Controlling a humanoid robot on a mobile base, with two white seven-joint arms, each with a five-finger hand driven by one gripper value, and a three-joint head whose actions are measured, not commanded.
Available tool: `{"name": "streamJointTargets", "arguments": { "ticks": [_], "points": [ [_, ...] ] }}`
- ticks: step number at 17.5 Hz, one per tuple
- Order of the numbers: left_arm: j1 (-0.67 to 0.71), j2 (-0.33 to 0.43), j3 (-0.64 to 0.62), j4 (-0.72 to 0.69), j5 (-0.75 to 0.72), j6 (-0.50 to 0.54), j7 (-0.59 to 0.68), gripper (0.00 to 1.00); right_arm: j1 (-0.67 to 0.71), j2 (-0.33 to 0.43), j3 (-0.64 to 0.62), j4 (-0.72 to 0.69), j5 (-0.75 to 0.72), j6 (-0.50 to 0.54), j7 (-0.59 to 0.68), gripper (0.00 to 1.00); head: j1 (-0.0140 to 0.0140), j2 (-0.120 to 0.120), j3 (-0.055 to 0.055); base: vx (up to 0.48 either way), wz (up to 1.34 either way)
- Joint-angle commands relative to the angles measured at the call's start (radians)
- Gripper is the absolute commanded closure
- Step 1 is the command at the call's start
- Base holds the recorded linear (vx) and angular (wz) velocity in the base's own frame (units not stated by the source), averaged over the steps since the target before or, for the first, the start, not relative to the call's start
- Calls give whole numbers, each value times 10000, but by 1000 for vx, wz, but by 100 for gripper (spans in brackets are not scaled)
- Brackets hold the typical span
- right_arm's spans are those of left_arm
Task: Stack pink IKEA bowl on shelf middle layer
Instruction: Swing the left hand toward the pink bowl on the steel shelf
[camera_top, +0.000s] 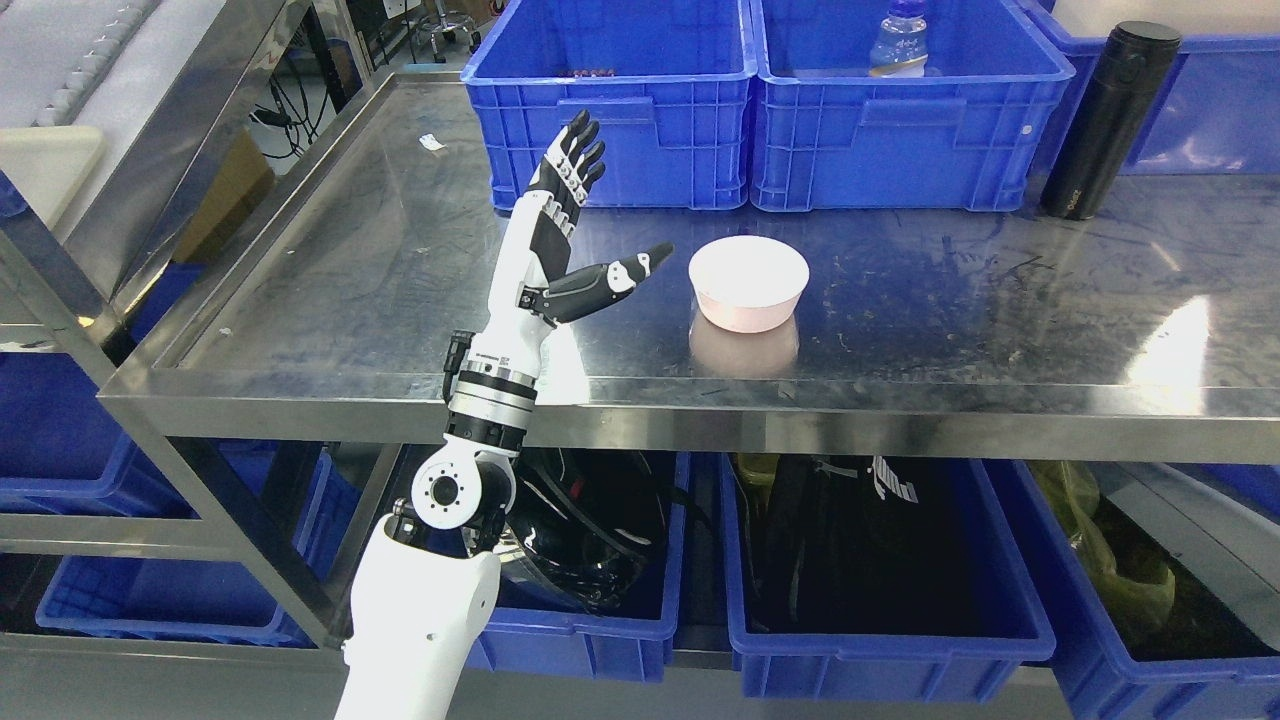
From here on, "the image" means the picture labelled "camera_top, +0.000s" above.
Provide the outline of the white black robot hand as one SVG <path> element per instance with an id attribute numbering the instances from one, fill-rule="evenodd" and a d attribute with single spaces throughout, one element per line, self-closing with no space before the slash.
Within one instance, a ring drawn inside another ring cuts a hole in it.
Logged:
<path id="1" fill-rule="evenodd" d="M 541 346 L 561 325 L 627 299 L 673 254 L 671 242 L 612 263 L 570 270 L 571 240 L 605 170 L 600 124 L 588 110 L 563 126 L 515 202 L 488 295 L 489 319 L 471 342 L 466 372 L 532 386 Z"/>

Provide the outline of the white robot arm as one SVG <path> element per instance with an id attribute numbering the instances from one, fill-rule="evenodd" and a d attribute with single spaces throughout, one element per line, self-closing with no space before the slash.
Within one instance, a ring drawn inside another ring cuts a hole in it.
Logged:
<path id="1" fill-rule="evenodd" d="M 378 520 L 349 593 L 353 634 L 339 719 L 443 719 L 497 605 L 494 543 L 515 505 L 544 331 L 489 328 L 447 357 L 443 446 L 415 473 L 407 509 Z"/>

